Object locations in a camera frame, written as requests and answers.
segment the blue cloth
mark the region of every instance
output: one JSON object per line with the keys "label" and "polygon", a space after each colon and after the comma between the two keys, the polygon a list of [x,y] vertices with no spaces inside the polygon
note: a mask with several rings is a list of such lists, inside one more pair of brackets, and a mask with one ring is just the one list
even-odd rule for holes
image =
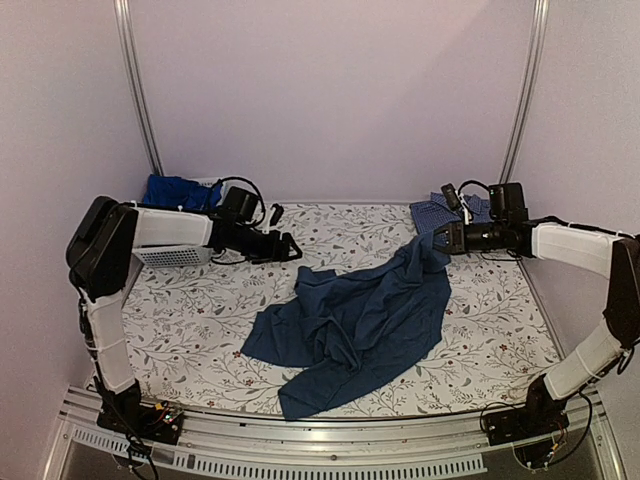
{"label": "blue cloth", "polygon": [[257,315],[242,353],[309,367],[278,392],[288,420],[339,407],[389,383],[441,340],[449,257],[419,235],[384,265],[337,276],[300,267],[297,298]]}
{"label": "blue cloth", "polygon": [[[474,223],[491,222],[489,200],[477,195],[465,196],[465,200],[473,213]],[[427,202],[418,202],[411,205],[411,216],[416,224],[418,233],[432,232],[449,222],[459,222],[460,216],[449,210],[447,201],[441,193],[432,193]]]}
{"label": "blue cloth", "polygon": [[220,201],[222,185],[214,189],[180,177],[149,175],[147,193],[142,202],[158,207],[210,210]]}

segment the floral pattern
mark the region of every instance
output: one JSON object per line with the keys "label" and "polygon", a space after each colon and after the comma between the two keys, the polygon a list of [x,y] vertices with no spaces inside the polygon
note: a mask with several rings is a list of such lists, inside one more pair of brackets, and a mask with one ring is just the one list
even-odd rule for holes
{"label": "floral pattern", "polygon": [[[299,266],[343,273],[380,265],[416,234],[403,205],[288,205],[278,228],[293,234],[303,259],[142,270],[123,317],[146,396],[279,415],[278,389],[299,370],[240,353],[256,314],[294,296]],[[439,414],[522,401],[558,355],[518,264],[501,258],[452,257],[442,341],[388,385],[319,415]]]}

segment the white wall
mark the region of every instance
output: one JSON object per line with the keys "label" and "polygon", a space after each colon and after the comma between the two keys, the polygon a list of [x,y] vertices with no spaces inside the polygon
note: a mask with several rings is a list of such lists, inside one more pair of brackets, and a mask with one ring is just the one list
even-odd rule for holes
{"label": "white wall", "polygon": [[[534,215],[640,232],[640,4],[551,2],[515,180]],[[606,281],[550,262],[528,268],[562,343],[595,327]],[[629,478],[640,471],[640,361],[600,388]]]}
{"label": "white wall", "polygon": [[89,370],[67,242],[94,196],[148,174],[112,2],[0,14],[0,478],[34,479],[69,383]]}
{"label": "white wall", "polygon": [[132,2],[166,173],[277,200],[417,200],[494,181],[534,2]]}

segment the robotic arm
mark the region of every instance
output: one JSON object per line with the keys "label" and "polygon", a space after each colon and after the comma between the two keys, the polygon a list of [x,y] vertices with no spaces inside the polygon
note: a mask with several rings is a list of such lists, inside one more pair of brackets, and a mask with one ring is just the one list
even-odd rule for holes
{"label": "robotic arm", "polygon": [[[254,228],[251,218],[257,203],[256,195],[238,187],[231,187],[222,205],[207,213],[138,207],[108,197],[93,202],[67,248],[66,260],[69,279],[80,296],[80,330],[103,399],[98,425],[171,444],[180,435],[181,411],[166,403],[157,409],[143,406],[129,363],[122,303],[132,249],[207,246],[218,253],[235,250],[253,263],[301,258],[291,234]],[[270,224],[275,225],[281,215],[282,208],[276,208]]]}
{"label": "robotic arm", "polygon": [[[519,183],[487,187],[492,223],[464,220],[438,229],[449,254],[507,249],[514,256],[557,260],[609,280],[607,305],[596,329],[565,358],[529,386],[525,406],[484,417],[491,444],[513,442],[566,427],[567,400],[616,364],[621,373],[640,338],[640,237],[615,234],[556,217],[529,220]],[[459,190],[443,187],[452,210],[467,210]]]}

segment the white laundry basket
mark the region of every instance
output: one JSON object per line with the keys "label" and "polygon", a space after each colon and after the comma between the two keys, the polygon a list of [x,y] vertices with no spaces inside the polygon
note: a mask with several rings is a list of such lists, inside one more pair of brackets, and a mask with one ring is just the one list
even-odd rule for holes
{"label": "white laundry basket", "polygon": [[[194,180],[204,187],[211,187],[218,181],[217,178],[196,178]],[[220,191],[221,197],[224,197],[224,193],[223,185]],[[142,263],[150,267],[185,267],[209,263],[213,249],[193,245],[174,245],[171,247],[134,248],[132,253]]]}

